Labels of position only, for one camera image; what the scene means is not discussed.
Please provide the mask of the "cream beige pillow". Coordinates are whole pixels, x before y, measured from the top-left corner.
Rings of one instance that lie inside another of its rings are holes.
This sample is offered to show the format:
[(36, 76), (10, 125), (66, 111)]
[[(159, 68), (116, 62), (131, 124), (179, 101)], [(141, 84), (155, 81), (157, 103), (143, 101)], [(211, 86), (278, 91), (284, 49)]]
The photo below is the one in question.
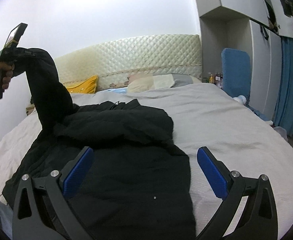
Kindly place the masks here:
[(134, 74), (129, 76), (128, 93), (139, 93), (148, 90), (171, 88), (175, 84), (172, 74), (152, 75)]

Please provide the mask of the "wooden nightstand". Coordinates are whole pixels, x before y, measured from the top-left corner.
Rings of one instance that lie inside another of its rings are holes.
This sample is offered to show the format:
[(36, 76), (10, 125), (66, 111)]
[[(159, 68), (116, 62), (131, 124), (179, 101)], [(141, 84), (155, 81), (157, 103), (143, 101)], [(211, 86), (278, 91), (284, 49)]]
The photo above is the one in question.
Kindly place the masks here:
[(29, 106), (27, 106), (25, 110), (26, 110), (27, 116), (29, 116), (35, 110), (35, 105), (32, 103)]

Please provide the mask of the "yellow pillow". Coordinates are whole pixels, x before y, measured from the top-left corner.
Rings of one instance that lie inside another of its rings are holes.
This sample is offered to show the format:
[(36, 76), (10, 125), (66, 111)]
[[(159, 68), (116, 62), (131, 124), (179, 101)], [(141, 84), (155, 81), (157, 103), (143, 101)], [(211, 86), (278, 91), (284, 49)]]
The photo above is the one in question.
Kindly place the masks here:
[(85, 80), (65, 83), (68, 92), (81, 94), (94, 94), (97, 89), (98, 76), (93, 75)]

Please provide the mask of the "black puffer jacket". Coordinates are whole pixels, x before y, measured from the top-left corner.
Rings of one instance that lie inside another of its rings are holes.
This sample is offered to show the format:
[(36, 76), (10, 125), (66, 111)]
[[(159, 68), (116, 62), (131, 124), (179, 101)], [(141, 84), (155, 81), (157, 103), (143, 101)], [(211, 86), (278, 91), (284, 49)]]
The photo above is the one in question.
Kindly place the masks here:
[(78, 106), (42, 49), (20, 59), (42, 131), (2, 191), (14, 210), (20, 178), (61, 170), (84, 147), (94, 161), (68, 204), (93, 239), (194, 239), (189, 157), (173, 141), (173, 120), (138, 100)]

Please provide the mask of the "light grey bed cover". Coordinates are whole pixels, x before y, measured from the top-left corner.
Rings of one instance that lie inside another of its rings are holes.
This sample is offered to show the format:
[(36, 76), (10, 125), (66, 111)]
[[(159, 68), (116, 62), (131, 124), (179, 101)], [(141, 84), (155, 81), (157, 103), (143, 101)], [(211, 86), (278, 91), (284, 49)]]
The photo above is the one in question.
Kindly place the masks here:
[(215, 197), (197, 160), (206, 146), (230, 170), (256, 178), (266, 174), (272, 185), (278, 214), (278, 235), (293, 224), (293, 148), (270, 125), (214, 85), (198, 83), (140, 93), (73, 94), (75, 104), (129, 102), (161, 108), (174, 122), (174, 142), (189, 155), (190, 194), (196, 229), (201, 231), (217, 210)]

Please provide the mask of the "blue curtain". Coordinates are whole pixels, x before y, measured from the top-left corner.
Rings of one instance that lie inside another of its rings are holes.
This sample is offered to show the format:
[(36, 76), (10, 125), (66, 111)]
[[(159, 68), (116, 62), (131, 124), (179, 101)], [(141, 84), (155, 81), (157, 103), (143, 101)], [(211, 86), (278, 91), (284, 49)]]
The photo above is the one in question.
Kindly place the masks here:
[(273, 122), (293, 135), (293, 39), (281, 38), (281, 78)]

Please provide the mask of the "cream quilted headboard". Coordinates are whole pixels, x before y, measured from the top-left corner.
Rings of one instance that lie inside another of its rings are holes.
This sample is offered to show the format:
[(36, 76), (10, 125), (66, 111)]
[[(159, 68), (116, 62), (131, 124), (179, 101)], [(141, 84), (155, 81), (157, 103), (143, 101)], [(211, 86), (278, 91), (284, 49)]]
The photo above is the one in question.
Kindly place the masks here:
[(202, 45), (198, 35), (164, 34), (123, 38), (55, 58), (65, 85), (96, 75), (97, 91), (126, 87), (133, 74), (188, 74), (201, 79)]

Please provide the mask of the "grey wardrobe cabinet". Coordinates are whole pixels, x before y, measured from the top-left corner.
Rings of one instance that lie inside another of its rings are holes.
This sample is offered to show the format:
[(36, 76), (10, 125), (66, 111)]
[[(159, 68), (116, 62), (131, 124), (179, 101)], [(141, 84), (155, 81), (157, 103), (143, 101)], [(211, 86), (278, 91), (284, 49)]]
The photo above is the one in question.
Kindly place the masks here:
[(203, 77), (222, 71), (225, 48), (245, 51), (251, 66), (250, 106), (274, 117), (281, 77), (281, 38), (293, 38), (284, 0), (196, 0)]

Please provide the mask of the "bottles on side table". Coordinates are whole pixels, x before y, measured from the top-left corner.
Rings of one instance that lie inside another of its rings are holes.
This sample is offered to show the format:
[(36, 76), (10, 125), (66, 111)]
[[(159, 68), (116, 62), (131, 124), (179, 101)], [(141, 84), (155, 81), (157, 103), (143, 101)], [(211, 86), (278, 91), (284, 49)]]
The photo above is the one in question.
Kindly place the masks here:
[(223, 87), (223, 74), (220, 72), (211, 73), (208, 72), (207, 76), (205, 76), (202, 81), (204, 83), (211, 83), (222, 89)]

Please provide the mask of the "light blue bed sheet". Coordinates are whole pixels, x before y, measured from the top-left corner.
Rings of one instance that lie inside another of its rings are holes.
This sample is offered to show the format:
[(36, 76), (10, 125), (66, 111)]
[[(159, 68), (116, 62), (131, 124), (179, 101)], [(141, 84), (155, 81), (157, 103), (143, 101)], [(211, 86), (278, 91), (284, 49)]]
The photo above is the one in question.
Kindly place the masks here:
[(102, 93), (102, 92), (111, 92), (111, 93), (117, 93), (117, 94), (126, 94), (127, 93), (127, 87), (123, 88), (110, 88), (105, 90), (97, 91), (96, 93)]

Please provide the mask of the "grey pillow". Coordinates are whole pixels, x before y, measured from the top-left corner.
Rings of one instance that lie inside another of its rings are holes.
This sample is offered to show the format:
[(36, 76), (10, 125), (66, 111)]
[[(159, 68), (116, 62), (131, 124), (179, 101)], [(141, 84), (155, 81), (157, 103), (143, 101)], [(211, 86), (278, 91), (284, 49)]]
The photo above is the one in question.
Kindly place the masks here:
[(186, 85), (192, 85), (195, 83), (201, 83), (201, 81), (187, 74), (172, 74), (174, 85), (172, 87), (182, 87)]

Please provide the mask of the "blue jeans leg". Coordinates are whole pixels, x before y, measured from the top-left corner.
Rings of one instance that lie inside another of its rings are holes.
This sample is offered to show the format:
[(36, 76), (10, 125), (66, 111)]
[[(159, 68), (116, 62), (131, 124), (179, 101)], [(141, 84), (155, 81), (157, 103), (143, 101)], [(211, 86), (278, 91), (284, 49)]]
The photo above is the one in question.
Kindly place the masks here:
[(13, 210), (10, 206), (0, 202), (0, 229), (9, 239), (12, 239)]

